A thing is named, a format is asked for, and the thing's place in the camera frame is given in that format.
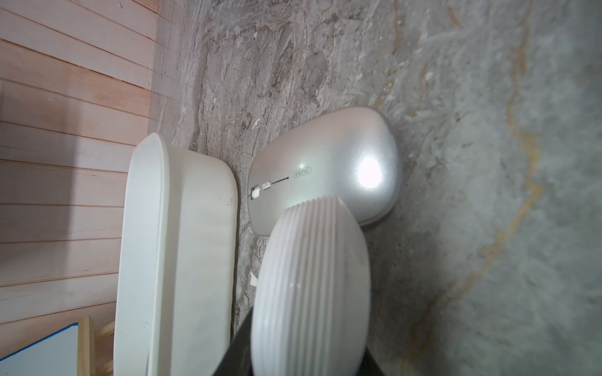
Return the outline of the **silver mouse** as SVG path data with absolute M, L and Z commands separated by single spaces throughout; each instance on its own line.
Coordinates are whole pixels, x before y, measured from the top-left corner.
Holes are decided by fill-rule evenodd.
M 369 107 L 348 107 L 296 126 L 255 156 L 249 220 L 254 233 L 268 236 L 287 208 L 337 196 L 366 226 L 393 209 L 400 186 L 398 143 L 387 119 Z

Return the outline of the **white ribbed mouse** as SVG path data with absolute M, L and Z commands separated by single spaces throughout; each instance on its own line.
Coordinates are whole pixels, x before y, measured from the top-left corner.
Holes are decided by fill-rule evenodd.
M 256 375 L 356 375 L 365 355 L 371 276 L 362 229 L 339 197 L 283 211 L 252 312 Z

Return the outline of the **white plastic storage box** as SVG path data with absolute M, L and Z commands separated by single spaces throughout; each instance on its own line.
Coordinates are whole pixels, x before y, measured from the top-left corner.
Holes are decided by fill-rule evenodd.
M 156 133 L 125 192 L 114 373 L 211 375 L 230 346 L 238 188 L 221 160 Z

